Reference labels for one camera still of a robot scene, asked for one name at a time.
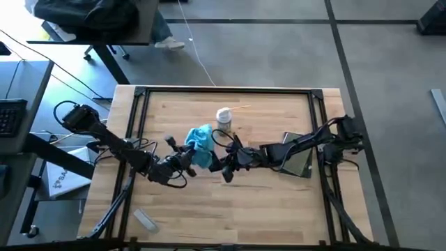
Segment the black bag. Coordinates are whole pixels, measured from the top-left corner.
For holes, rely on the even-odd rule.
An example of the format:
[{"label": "black bag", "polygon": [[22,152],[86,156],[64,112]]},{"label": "black bag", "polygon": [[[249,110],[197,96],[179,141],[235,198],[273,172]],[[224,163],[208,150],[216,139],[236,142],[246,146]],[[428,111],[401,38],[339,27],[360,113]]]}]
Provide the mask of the black bag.
[{"label": "black bag", "polygon": [[130,0],[39,0],[34,15],[77,39],[113,40],[138,25],[138,9]]}]

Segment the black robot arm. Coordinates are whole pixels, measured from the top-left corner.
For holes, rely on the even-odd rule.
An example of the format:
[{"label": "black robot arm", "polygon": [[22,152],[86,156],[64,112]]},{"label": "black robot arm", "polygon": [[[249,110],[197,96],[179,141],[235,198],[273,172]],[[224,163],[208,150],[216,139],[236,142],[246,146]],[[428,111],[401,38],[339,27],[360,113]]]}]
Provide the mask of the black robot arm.
[{"label": "black robot arm", "polygon": [[[108,146],[116,159],[130,164],[128,182],[87,238],[100,237],[109,220],[128,196],[128,188],[134,182],[136,173],[146,177],[149,181],[173,188],[184,188],[187,184],[187,182],[182,186],[170,184],[169,181],[175,172],[186,171],[192,177],[197,175],[190,167],[192,156],[195,154],[193,144],[177,146],[173,137],[168,137],[166,142],[174,150],[174,154],[161,160],[153,153],[136,149],[132,142],[120,139],[110,132],[106,125],[100,122],[98,112],[92,107],[75,104],[73,109],[60,121],[56,115],[59,105],[54,108],[54,117],[64,128],[73,133],[95,137],[98,140],[96,143]],[[332,124],[337,125],[337,135],[330,132]],[[209,168],[211,172],[222,171],[227,183],[232,181],[234,171],[249,170],[255,167],[274,169],[274,167],[283,166],[293,154],[315,146],[323,145],[324,160],[329,163],[338,163],[342,159],[342,152],[346,149],[355,149],[357,152],[362,150],[362,136],[355,129],[353,119],[348,116],[334,118],[322,125],[316,132],[303,135],[291,142],[264,144],[259,149],[244,147],[236,135],[227,136],[233,140],[231,144],[224,146],[228,155],[219,159],[212,151],[213,162]]]}]

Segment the white object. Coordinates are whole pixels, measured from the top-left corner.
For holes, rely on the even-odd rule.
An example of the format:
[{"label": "white object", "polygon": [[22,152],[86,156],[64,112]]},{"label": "white object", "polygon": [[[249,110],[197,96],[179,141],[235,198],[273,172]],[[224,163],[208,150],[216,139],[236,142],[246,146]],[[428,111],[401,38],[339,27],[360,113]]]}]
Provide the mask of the white object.
[{"label": "white object", "polygon": [[[85,162],[90,161],[89,150],[86,147],[69,151],[68,153]],[[91,183],[91,180],[69,172],[64,168],[49,162],[47,162],[47,173],[50,197],[63,195]]]},{"label": "white object", "polygon": [[232,121],[232,113],[231,109],[228,107],[218,109],[217,114],[215,115],[217,119],[217,128],[226,132],[231,132],[231,121]]},{"label": "white object", "polygon": [[51,22],[48,22],[48,24],[51,26],[51,28],[53,28],[54,32],[56,32],[56,34],[59,35],[60,38],[62,38],[63,41],[68,42],[76,39],[75,34],[65,32],[58,24],[54,24]]},{"label": "white object", "polygon": [[177,0],[177,2],[178,2],[178,5],[180,6],[181,14],[183,14],[183,18],[184,18],[184,22],[186,23],[187,30],[189,31],[190,39],[192,41],[192,46],[194,48],[195,55],[197,56],[197,60],[200,63],[201,67],[203,68],[204,72],[207,74],[209,81],[212,83],[213,86],[217,87],[217,85],[214,83],[214,81],[210,77],[208,70],[206,70],[206,67],[204,67],[203,63],[200,60],[200,56],[198,55],[198,51],[197,51],[197,46],[195,45],[195,41],[194,41],[194,35],[192,34],[192,31],[190,30],[189,23],[187,23],[187,18],[186,18],[186,15],[184,14],[183,7],[181,6],[181,1]]},{"label": "white object", "polygon": [[156,225],[156,222],[152,220],[142,209],[137,209],[133,212],[133,215],[140,221],[143,226],[147,228],[150,233],[158,233],[160,229]]},{"label": "white object", "polygon": [[183,42],[178,42],[175,38],[171,36],[164,39],[162,42],[157,42],[155,48],[159,49],[169,49],[169,50],[179,50],[184,48]]}]

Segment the shoe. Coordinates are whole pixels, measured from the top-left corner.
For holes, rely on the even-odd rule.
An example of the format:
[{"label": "shoe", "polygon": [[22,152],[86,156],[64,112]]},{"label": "shoe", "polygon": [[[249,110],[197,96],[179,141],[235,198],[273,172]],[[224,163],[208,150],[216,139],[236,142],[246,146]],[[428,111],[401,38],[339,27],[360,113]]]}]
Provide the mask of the shoe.
[{"label": "shoe", "polygon": [[175,38],[168,37],[162,42],[157,42],[155,48],[159,49],[169,49],[169,50],[181,50],[184,48],[183,42],[178,42]]}]

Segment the jeans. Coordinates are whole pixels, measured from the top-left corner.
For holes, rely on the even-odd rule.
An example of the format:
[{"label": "jeans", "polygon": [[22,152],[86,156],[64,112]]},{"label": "jeans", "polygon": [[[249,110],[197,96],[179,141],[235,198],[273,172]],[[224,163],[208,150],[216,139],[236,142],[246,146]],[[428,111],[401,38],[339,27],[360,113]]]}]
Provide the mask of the jeans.
[{"label": "jeans", "polygon": [[172,36],[172,32],[170,31],[166,20],[164,20],[159,10],[156,10],[152,25],[152,41],[154,43],[162,42],[169,36]]}]

